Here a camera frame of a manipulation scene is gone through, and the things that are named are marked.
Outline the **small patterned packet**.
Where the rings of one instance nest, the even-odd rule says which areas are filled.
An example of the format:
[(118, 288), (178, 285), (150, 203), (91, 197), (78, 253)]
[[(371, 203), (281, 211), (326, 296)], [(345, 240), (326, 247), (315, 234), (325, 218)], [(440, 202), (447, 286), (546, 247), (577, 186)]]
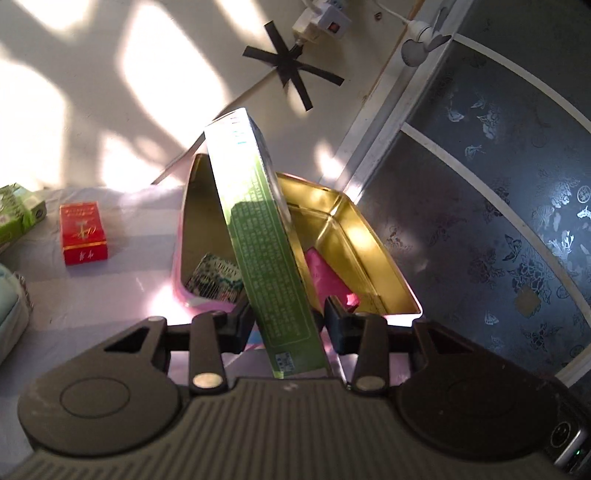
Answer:
[(242, 272), (235, 263), (207, 253), (191, 273), (185, 288), (194, 296), (235, 303), (242, 295)]

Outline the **magenta wallet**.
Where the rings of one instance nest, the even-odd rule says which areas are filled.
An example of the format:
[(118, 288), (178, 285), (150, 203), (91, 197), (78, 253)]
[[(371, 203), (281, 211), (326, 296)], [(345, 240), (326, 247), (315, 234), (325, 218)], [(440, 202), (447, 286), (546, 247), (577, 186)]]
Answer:
[(321, 305), (325, 306), (325, 300), (335, 296), (346, 311), (355, 312), (361, 303), (359, 296), (349, 289), (349, 286), (335, 273), (335, 270), (325, 261), (320, 252), (315, 247), (311, 247), (304, 252), (304, 258)]

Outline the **green toothpaste box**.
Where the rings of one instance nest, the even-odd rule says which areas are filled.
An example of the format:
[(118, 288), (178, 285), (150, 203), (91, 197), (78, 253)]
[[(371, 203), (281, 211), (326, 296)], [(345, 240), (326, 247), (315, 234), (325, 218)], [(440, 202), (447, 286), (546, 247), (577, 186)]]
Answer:
[(238, 108), (206, 127), (205, 143), (273, 376), (329, 376), (315, 319), (322, 308), (262, 132)]

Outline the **red cigarette pack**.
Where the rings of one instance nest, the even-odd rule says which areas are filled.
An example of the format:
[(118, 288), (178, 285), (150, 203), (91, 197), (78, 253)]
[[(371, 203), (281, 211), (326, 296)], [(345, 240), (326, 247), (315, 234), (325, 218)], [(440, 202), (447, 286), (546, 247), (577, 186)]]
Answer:
[(62, 255), (67, 266), (108, 259), (108, 244), (97, 202), (61, 205), (59, 222)]

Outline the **teal fabric pouch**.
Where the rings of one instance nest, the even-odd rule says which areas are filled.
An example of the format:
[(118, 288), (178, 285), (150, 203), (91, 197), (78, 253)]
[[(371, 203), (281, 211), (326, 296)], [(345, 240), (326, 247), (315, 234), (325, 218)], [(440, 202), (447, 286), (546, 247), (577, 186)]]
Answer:
[(0, 363), (21, 339), (31, 319), (33, 305), (22, 275), (1, 265)]

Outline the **green tissue pack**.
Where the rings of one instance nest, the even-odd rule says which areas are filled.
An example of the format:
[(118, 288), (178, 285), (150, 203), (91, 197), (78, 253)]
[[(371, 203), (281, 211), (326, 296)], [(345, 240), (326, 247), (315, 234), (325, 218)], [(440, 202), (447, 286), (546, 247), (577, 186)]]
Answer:
[(1, 188), (0, 246), (5, 251), (47, 215), (45, 201), (19, 184)]

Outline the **pink macaron biscuit tin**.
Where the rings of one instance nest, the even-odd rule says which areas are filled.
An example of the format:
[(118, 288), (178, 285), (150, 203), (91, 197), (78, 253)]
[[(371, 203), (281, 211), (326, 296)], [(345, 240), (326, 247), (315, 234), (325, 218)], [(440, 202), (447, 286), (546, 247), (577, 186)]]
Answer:
[[(356, 206), (339, 192), (318, 186), (287, 174), (277, 176), (283, 196), (287, 199), (291, 219), (304, 251), (311, 247), (320, 252), (335, 273), (360, 298), (353, 313), (381, 314), (393, 320), (403, 330), (422, 314), (422, 308), (404, 279), (400, 269)], [(198, 260), (212, 253), (232, 259), (233, 252), (221, 208), (218, 205), (211, 164), (207, 155), (198, 154), (193, 160), (183, 205), (183, 221), (176, 251), (174, 273), (177, 298), (192, 316), (208, 311), (230, 312), (236, 303), (214, 301), (194, 296), (185, 282)], [(331, 339), (322, 313), (315, 316), (322, 327), (325, 354), (332, 366), (329, 374), (351, 376), (356, 355), (339, 356), (332, 349)], [(189, 328), (182, 328), (179, 337), (171, 340), (172, 348), (189, 351)], [(240, 376), (269, 376), (270, 362), (264, 358), (263, 342), (256, 325), (246, 343), (246, 355), (252, 349), (259, 367), (235, 365)]]

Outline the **patterned glass door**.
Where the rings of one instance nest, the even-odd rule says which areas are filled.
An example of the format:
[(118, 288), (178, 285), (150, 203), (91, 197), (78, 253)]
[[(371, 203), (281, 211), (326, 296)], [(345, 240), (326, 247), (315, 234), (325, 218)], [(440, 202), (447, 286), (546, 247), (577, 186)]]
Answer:
[[(458, 33), (472, 5), (471, 1), (426, 1), (419, 9), (417, 18), (429, 20), (435, 17), (441, 8), (448, 6), (450, 12), (443, 27), (446, 32), (452, 35), (454, 41), (496, 61), (520, 76), (557, 103), (583, 128), (589, 129), (590, 120), (549, 85), (506, 57)], [(551, 253), (525, 220), (460, 160), (408, 122), (408, 118), (435, 77), (436, 71), (448, 51), (449, 48), (445, 47), (441, 53), (435, 54), (433, 58), (426, 60), (417, 69), (403, 65), (401, 47), (394, 51), (394, 57), (387, 64), (384, 73), (381, 74), (375, 89), (376, 93), (382, 92), (385, 97), (381, 101), (377, 98), (368, 100), (356, 116), (356, 120), (349, 128), (349, 132), (346, 133), (337, 153), (337, 156), (348, 161), (348, 164), (342, 169), (339, 179), (332, 182), (332, 186), (344, 192), (352, 201), (358, 202), (362, 198), (370, 178), (386, 158), (394, 139), (399, 133), (404, 133), (451, 168), (509, 221), (542, 257), (562, 286), (565, 287), (584, 319), (589, 321), (590, 305), (558, 258)]]

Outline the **black tape cross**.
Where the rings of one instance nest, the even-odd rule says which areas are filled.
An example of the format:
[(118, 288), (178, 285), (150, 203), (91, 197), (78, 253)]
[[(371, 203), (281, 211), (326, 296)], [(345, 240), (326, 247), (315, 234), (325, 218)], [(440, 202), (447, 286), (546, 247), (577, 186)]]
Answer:
[(273, 67), (276, 74), (279, 75), (283, 87), (286, 87), (288, 83), (292, 83), (294, 89), (297, 91), (298, 97), (301, 99), (301, 104), (304, 106), (305, 112), (310, 111), (314, 105), (311, 102), (310, 95), (308, 95), (304, 81), (301, 79), (301, 71), (315, 75), (338, 87), (341, 87), (342, 83), (345, 82), (345, 79), (337, 74), (301, 62), (298, 58), (301, 57), (304, 47), (301, 44), (295, 43), (288, 48), (273, 21), (267, 22), (264, 29), (270, 38), (270, 42), (273, 44), (274, 52), (246, 46), (242, 52), (242, 56)]

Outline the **white power strip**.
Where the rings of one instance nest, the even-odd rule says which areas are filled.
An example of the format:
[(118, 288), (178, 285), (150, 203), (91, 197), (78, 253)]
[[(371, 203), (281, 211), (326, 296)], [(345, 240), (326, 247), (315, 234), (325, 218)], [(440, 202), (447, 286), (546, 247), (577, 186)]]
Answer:
[(325, 34), (339, 39), (346, 33), (352, 20), (346, 15), (347, 1), (304, 0), (304, 12), (293, 25), (294, 37), (303, 42), (315, 42)]

